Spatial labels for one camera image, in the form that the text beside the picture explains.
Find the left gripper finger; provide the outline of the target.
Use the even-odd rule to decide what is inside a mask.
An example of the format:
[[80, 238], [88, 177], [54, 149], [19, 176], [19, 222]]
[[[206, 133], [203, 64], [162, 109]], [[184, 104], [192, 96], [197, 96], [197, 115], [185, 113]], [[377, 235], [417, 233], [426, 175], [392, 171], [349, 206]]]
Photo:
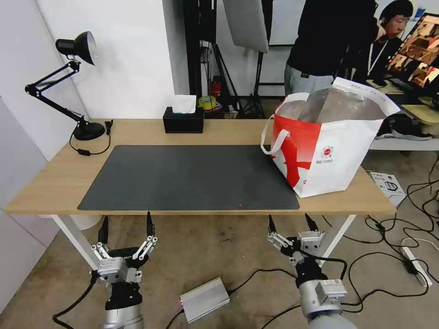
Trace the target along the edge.
[[102, 226], [98, 231], [97, 244], [91, 246], [91, 249], [99, 261], [110, 258], [108, 244], [108, 216], [104, 217]]
[[155, 235], [155, 226], [152, 222], [152, 216], [150, 212], [148, 212], [146, 216], [146, 233], [146, 240], [133, 254], [134, 260], [147, 260], [147, 256], [150, 256], [158, 242], [158, 238]]

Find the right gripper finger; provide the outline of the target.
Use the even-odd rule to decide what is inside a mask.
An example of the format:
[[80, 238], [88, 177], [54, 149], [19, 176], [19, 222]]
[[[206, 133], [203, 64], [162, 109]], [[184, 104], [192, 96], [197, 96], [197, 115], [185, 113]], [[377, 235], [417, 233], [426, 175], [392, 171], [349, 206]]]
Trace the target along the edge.
[[324, 231], [318, 229], [316, 222], [305, 213], [305, 219], [309, 227], [309, 231], [306, 233], [308, 237], [323, 237]]
[[283, 255], [293, 255], [293, 242], [281, 234], [277, 233], [272, 215], [268, 216], [268, 236], [267, 240], [278, 249]]

